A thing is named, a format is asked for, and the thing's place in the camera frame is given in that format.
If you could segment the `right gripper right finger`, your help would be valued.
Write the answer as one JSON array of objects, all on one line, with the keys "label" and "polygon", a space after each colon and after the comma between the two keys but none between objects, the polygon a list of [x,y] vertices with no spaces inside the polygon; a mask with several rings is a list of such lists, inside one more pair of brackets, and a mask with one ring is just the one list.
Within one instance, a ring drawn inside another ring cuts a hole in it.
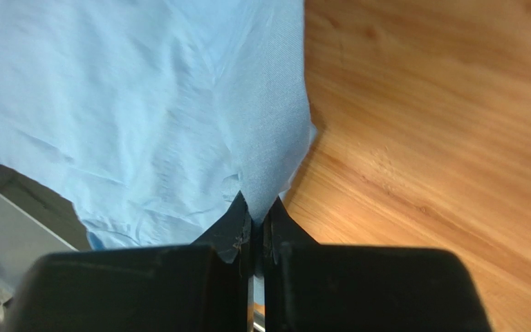
[{"label": "right gripper right finger", "polygon": [[276,200],[263,222],[267,331],[490,331],[473,279],[436,248],[324,245]]}]

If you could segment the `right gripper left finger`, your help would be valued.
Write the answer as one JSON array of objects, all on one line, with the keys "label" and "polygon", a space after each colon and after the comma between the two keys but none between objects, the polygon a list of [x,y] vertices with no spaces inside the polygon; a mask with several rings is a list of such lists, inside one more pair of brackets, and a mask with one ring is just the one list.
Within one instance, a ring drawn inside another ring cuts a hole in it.
[{"label": "right gripper left finger", "polygon": [[251,331],[251,217],[242,194],[189,245],[39,258],[4,331]]}]

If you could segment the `light blue long sleeve shirt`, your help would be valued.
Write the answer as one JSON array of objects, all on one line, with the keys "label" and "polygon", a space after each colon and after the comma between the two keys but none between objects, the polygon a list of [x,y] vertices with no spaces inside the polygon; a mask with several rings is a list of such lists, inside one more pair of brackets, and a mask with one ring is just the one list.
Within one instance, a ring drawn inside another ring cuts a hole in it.
[{"label": "light blue long sleeve shirt", "polygon": [[262,221],[315,133],[303,1],[0,1],[0,165],[96,249]]}]

